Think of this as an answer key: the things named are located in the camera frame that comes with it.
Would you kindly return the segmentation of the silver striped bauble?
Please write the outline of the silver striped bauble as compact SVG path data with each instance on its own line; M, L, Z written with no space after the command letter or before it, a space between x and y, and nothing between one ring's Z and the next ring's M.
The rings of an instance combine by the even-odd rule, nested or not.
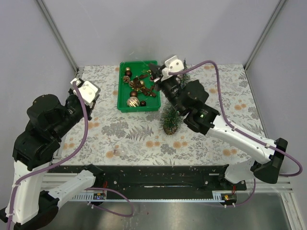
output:
M140 101L137 97L132 96L127 100L127 105L128 107L139 107Z

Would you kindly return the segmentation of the small green christmas tree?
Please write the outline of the small green christmas tree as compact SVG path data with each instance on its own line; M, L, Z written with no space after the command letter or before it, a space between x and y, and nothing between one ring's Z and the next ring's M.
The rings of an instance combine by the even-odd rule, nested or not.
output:
M188 67L185 59L183 60L183 64L184 70L186 70ZM178 77L178 82L183 89L183 87L190 81L190 75L185 73L179 75ZM160 127L163 129L164 133L166 135L175 134L178 131L181 123L182 117L176 112L176 110L174 110L170 102L166 101L160 116Z

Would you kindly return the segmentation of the grey metallic ornament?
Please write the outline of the grey metallic ornament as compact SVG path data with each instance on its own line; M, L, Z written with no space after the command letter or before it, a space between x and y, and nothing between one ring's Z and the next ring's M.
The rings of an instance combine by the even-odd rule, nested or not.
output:
M114 149L113 155L118 156L118 157L123 157L123 156L126 156L127 153L124 150L121 150L121 149Z

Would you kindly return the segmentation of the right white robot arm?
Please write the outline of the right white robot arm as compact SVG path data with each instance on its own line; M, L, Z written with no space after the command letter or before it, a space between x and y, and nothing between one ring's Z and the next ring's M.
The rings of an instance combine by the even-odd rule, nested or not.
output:
M206 104L209 94L198 80L181 87L178 74L167 76L170 66L148 66L156 89L162 91L176 113L184 117L189 129L225 141L250 156L249 160L223 167L218 178L222 189L228 190L248 179L277 183L284 159L282 151L287 147L286 140L262 138L229 122L223 110L218 111Z

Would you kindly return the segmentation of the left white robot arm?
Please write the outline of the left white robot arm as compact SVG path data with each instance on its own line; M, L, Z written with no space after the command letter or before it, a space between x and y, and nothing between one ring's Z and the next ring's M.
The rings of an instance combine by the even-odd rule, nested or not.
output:
M64 184L42 189L45 173L53 168L55 152L63 137L80 121L88 122L91 108L82 95L70 91L65 104L46 94L37 97L27 109L29 122L13 147L14 181L8 205L0 211L7 229L37 230L49 224L59 209L82 190L99 189L104 184L102 171L94 165Z

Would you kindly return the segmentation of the brown ribbon bow cluster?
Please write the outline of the brown ribbon bow cluster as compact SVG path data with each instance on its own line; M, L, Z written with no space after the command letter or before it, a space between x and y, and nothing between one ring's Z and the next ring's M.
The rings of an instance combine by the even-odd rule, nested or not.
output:
M154 82L150 80L148 74L142 74L130 80L129 86L138 93L142 93L145 96L156 97L157 94L154 92Z

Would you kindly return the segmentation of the green plastic tray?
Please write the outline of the green plastic tray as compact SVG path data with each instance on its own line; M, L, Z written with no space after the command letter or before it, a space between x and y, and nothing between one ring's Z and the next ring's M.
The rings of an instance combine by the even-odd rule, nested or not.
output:
M160 93L154 89L149 64L157 64L156 60L126 61L119 65L117 109L123 113L152 112L161 106ZM139 106L128 105L128 100L135 96Z

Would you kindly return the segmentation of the brown faceted bauble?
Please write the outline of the brown faceted bauble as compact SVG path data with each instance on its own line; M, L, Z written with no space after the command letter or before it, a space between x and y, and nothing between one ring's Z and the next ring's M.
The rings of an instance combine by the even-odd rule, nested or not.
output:
M137 91L131 91L130 97L138 97L138 92Z

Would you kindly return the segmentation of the dark brown matte bauble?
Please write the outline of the dark brown matte bauble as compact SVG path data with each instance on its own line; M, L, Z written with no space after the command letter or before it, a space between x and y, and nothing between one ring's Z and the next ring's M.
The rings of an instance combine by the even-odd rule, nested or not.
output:
M125 75L131 77L132 76L132 72L130 70L125 71Z

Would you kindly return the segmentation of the floral patterned table mat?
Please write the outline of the floral patterned table mat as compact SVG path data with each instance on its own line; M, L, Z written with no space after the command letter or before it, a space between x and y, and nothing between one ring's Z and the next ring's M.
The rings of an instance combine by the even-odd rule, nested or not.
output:
M207 104L223 108L228 120L259 136L264 129L242 65L206 65L190 73L209 93ZM83 148L67 165L224 165L248 155L216 138L187 128L164 96L155 112L122 113L117 108L119 66L86 66L83 79L101 88Z

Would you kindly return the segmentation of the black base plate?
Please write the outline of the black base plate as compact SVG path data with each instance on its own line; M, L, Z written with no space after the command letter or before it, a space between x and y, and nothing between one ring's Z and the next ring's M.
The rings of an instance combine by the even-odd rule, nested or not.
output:
M246 191L244 182L231 184L220 177L223 166L100 166L102 173L94 186L123 193L158 194Z

